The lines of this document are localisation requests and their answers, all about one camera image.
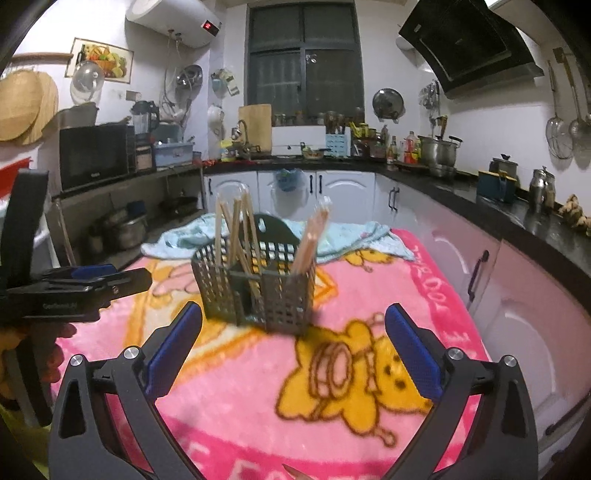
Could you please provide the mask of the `chopsticks pair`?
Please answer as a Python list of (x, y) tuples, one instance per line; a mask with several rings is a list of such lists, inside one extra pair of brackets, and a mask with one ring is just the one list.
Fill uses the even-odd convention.
[(256, 275), (262, 269), (262, 260), (260, 260), (259, 239), (256, 233), (256, 219), (252, 209), (252, 196), (249, 189), (242, 187), (240, 189), (242, 198), (242, 231), (243, 245), (245, 246), (245, 255), (249, 261), (249, 274)]
[(229, 209), (228, 203), (221, 202), (221, 211), (226, 226), (228, 226), (228, 267), (235, 264), (238, 257), (238, 234), (240, 226), (240, 215), (242, 215), (242, 198), (233, 199), (232, 209)]
[(304, 228), (304, 235), (301, 237), (300, 245), (295, 252), (294, 262), (291, 264), (291, 274), (304, 274), (311, 267), (317, 255), (318, 241), (320, 241), (325, 232), (325, 227), (327, 227), (331, 208), (331, 199), (324, 196), (315, 208), (315, 212), (308, 218)]

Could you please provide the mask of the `steel pot on shelf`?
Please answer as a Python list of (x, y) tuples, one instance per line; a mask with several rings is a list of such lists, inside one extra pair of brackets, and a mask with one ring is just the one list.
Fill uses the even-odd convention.
[(147, 237), (147, 215), (127, 216), (103, 226), (107, 247), (111, 251), (125, 251), (139, 246)]

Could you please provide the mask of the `black microwave oven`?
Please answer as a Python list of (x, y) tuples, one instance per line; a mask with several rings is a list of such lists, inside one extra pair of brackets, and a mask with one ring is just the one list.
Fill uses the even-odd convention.
[(60, 191), (125, 177), (130, 173), (132, 128), (103, 124), (61, 130), (58, 137)]

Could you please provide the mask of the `blue plastic storage box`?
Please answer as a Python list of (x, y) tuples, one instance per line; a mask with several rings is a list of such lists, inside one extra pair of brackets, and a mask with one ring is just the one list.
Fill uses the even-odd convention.
[(162, 143), (153, 146), (154, 164), (157, 169), (190, 163), (193, 160), (193, 144), (190, 142)]

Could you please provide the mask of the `blender with dark jug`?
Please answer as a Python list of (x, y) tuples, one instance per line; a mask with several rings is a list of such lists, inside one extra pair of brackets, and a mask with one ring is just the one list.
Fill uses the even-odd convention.
[(140, 100), (130, 109), (135, 136), (135, 171), (154, 168), (152, 131), (159, 125), (159, 108), (153, 101)]

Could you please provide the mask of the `dark green utensil basket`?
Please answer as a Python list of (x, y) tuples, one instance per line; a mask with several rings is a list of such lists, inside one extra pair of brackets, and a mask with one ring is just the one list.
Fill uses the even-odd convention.
[(300, 240), (280, 218), (256, 214), (262, 269), (249, 274), (243, 233), (238, 257), (228, 267), (228, 235), (195, 251), (191, 267), (205, 316), (266, 332), (300, 335), (312, 323), (315, 260), (304, 274), (290, 273)]

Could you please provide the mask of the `wooden cutting board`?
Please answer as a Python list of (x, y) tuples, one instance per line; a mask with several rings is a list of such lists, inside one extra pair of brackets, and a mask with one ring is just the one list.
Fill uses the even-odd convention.
[(273, 149), (273, 108), (270, 104), (245, 105), (238, 109), (238, 119), (245, 122), (249, 144), (262, 153)]

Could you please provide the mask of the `hanging blue bag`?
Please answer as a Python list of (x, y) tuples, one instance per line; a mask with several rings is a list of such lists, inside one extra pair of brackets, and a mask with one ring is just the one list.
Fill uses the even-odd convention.
[(294, 192), (304, 183), (304, 173), (301, 169), (280, 169), (274, 172), (274, 185), (283, 193)]

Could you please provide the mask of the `ginger root pile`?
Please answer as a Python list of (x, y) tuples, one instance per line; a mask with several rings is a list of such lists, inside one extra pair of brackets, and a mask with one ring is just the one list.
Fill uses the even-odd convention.
[(558, 214), (562, 222), (575, 232), (591, 236), (591, 219), (584, 214), (579, 199), (575, 194), (571, 194), (566, 203), (559, 208)]

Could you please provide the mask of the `steel kettle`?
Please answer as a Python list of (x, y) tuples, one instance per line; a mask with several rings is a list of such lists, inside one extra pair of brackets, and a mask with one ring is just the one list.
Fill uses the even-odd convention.
[(549, 213), (554, 209), (555, 199), (555, 176), (547, 170), (546, 166), (535, 169), (529, 186), (530, 207), (536, 213)]

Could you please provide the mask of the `white water heater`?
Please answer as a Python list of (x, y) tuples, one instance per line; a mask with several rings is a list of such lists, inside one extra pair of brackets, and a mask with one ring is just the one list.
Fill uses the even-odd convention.
[(221, 32), (221, 20), (198, 0), (136, 0), (126, 20), (197, 49)]

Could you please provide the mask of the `steel stock pot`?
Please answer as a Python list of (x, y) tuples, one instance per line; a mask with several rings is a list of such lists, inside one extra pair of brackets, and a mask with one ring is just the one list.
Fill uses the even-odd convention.
[(432, 176), (438, 178), (452, 178), (456, 174), (457, 151), (463, 140), (456, 136), (450, 136), (448, 140), (419, 137), (420, 158), (419, 163), (429, 168)]

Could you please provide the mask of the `hanging steel ladle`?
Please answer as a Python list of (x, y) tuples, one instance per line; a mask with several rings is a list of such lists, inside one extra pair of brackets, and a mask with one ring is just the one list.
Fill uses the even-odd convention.
[(567, 76), (567, 80), (570, 86), (573, 104), (575, 108), (575, 118), (571, 122), (569, 126), (570, 135), (573, 139), (573, 142), (578, 145), (581, 149), (589, 150), (590, 149), (590, 124), (588, 121), (583, 117), (581, 109), (580, 109), (580, 102), (578, 97), (578, 92), (575, 85), (574, 76), (572, 73), (572, 69), (570, 67), (569, 61), (567, 59), (567, 54), (563, 48), (559, 48), (560, 54), (558, 57), (560, 58), (558, 62), (563, 65), (565, 70), (565, 74)]

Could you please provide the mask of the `hanging steel pot lid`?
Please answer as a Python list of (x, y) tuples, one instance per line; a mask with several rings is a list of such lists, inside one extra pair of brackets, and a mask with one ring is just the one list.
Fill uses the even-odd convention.
[(393, 88), (377, 90), (372, 107), (379, 120), (392, 120), (395, 123), (398, 123), (406, 111), (403, 96)]

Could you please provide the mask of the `fruit picture frame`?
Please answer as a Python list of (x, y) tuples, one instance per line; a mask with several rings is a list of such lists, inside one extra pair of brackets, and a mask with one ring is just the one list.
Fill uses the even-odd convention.
[(85, 62), (95, 63), (103, 72), (105, 80), (129, 84), (134, 59), (134, 52), (122, 47), (75, 38), (71, 48), (65, 78), (71, 78), (77, 67)]

